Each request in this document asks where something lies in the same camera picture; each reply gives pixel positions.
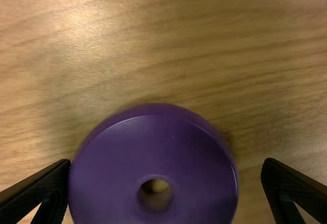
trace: table surface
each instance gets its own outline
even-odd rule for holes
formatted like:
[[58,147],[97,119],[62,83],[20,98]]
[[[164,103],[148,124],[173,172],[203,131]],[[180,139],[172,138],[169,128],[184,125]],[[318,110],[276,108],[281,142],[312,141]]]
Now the table surface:
[[327,185],[327,0],[0,1],[0,190],[145,102],[191,109],[228,138],[233,223],[274,223],[267,157]]

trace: purple wheel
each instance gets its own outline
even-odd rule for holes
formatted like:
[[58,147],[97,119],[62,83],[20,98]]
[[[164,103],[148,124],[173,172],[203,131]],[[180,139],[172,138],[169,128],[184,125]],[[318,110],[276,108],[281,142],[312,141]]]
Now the purple wheel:
[[216,129],[169,104],[133,107],[102,122],[69,176],[76,224],[228,224],[238,195],[236,167]]

